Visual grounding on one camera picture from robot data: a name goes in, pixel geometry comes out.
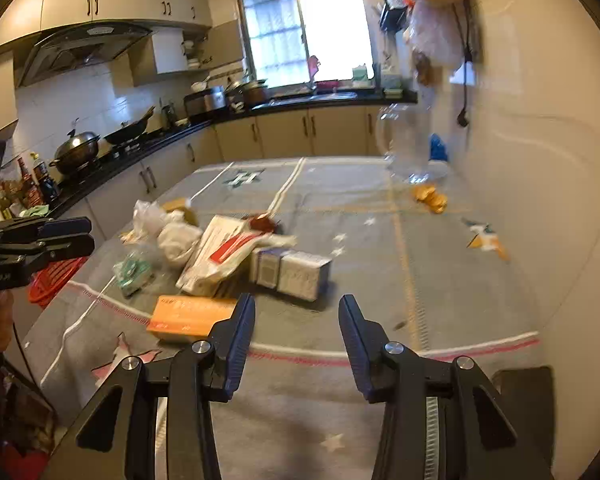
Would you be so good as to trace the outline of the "orange medicine box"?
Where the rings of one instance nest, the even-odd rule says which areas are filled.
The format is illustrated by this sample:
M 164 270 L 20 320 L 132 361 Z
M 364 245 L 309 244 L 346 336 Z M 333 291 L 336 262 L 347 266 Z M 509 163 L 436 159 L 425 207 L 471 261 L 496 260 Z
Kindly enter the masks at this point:
M 235 299 L 160 296 L 147 331 L 162 341 L 194 342 L 207 337 L 213 325 L 233 314 Z

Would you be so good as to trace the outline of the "teal tissue pack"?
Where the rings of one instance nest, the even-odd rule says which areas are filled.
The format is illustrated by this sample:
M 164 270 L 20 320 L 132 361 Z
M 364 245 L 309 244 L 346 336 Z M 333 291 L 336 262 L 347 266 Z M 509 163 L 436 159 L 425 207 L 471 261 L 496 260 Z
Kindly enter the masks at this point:
M 132 296 L 154 277 L 151 263 L 140 252 L 130 252 L 112 266 L 112 272 L 123 297 Z

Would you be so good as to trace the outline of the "white plastic bag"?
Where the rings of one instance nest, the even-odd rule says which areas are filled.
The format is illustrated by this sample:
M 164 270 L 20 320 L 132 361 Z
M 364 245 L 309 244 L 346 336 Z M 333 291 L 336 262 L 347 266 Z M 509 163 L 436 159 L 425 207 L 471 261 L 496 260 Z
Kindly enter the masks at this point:
M 140 244 L 158 242 L 158 236 L 172 220 L 170 214 L 156 203 L 138 200 L 133 209 L 132 230 L 122 233 L 123 244 Z

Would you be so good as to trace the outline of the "red snack wrapper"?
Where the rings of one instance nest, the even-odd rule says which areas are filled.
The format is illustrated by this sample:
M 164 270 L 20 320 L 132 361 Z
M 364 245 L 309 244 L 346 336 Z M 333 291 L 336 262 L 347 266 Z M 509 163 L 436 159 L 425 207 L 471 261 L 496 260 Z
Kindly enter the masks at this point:
M 280 234 L 282 232 L 279 222 L 274 220 L 269 214 L 252 214 L 251 216 L 247 216 L 245 220 L 251 231 L 273 234 Z

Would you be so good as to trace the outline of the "clear plastic bag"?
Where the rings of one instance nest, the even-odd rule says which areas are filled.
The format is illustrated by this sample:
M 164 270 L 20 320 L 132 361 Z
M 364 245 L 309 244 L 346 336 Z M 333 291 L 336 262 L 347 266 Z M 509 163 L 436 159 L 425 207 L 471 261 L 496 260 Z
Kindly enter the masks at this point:
M 156 244 L 138 243 L 123 246 L 123 255 L 112 266 L 114 282 L 124 298 L 143 290 L 152 294 L 174 285 L 174 270 Z

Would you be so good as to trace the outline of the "white cloth glove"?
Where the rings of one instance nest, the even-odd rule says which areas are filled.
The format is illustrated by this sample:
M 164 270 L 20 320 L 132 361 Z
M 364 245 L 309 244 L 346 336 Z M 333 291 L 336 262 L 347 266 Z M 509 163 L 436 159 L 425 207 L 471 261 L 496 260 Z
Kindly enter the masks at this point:
M 182 268 L 196 252 L 202 237 L 198 226 L 186 222 L 170 222 L 157 238 L 158 247 L 166 262 L 174 268 Z

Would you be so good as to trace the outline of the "white red plastic pouch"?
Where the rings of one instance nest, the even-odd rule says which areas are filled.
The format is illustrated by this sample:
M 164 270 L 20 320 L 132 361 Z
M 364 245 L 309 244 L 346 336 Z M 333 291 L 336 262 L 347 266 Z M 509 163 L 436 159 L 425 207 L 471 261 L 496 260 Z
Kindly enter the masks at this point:
M 210 255 L 197 260 L 184 274 L 182 288 L 217 283 L 233 274 L 238 266 L 260 247 L 294 247 L 297 237 L 257 231 L 241 232 L 228 238 Z

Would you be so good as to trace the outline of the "beige lower kitchen cabinets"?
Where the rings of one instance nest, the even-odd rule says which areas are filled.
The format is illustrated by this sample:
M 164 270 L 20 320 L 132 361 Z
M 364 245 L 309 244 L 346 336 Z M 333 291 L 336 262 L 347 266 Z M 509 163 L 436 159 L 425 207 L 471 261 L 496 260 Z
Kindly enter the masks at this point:
M 270 214 L 301 250 L 334 260 L 329 293 L 350 292 L 383 320 L 403 310 L 388 227 L 389 171 L 372 139 L 378 108 L 298 108 L 201 122 L 125 156 L 107 152 L 60 187 L 50 215 L 87 216 L 103 240 L 138 200 L 187 197 L 201 221 Z

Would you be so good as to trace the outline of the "kitchen window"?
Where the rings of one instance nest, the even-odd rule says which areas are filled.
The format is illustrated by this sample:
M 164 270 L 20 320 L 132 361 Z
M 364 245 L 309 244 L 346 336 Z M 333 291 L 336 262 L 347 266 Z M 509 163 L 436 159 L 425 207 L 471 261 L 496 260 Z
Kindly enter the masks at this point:
M 374 47 L 365 0 L 237 0 L 248 74 L 271 88 L 368 84 Z

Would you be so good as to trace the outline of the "tan cardboard box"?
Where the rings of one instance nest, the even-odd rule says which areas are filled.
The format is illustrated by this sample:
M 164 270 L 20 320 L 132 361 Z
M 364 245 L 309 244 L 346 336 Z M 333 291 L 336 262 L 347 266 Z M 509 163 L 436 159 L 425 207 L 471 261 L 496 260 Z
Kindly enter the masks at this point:
M 192 207 L 192 201 L 189 198 L 180 197 L 169 200 L 161 205 L 161 208 L 167 214 L 175 214 L 178 212 L 182 215 L 182 220 L 191 226 L 199 226 L 199 221 Z

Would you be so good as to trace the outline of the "grey patterned tablecloth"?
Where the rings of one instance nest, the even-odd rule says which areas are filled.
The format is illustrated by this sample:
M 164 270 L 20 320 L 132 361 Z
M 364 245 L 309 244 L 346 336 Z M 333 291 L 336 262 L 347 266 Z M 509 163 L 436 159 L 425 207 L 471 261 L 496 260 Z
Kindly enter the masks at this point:
M 459 177 L 230 162 L 126 228 L 24 340 L 65 427 L 46 479 L 547 479 L 529 286 Z

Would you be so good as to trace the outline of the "white medicine box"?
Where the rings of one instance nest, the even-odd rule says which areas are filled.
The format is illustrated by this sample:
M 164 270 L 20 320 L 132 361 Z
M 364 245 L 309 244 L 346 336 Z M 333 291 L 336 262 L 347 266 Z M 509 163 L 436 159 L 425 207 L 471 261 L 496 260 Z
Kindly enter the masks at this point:
M 218 285 L 233 273 L 230 258 L 261 235 L 249 222 L 214 216 L 202 233 L 196 252 L 186 263 L 176 287 L 192 296 L 211 297 Z

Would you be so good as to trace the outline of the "silver rice cooker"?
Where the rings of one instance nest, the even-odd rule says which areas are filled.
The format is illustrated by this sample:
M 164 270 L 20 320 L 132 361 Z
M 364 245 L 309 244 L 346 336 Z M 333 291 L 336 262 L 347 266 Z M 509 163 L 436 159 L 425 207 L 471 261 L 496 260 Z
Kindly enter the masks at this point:
M 209 87 L 189 93 L 183 102 L 188 116 L 213 114 L 226 107 L 225 91 L 222 86 Z

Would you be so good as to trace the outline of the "brown cooking pot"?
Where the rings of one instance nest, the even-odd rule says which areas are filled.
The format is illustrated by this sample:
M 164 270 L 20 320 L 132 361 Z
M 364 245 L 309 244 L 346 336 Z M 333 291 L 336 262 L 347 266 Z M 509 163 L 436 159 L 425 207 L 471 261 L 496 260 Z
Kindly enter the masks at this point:
M 253 79 L 242 84 L 242 99 L 246 107 L 254 107 L 268 102 L 270 89 L 265 79 Z

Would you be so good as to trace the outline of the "hanging plastic bags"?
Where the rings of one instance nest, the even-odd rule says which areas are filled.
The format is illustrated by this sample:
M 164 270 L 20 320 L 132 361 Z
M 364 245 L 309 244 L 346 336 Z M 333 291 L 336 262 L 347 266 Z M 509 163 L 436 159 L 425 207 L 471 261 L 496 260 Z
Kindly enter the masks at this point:
M 417 84 L 434 88 L 441 73 L 471 59 L 468 0 L 408 0 L 412 4 L 404 42 L 411 50 Z

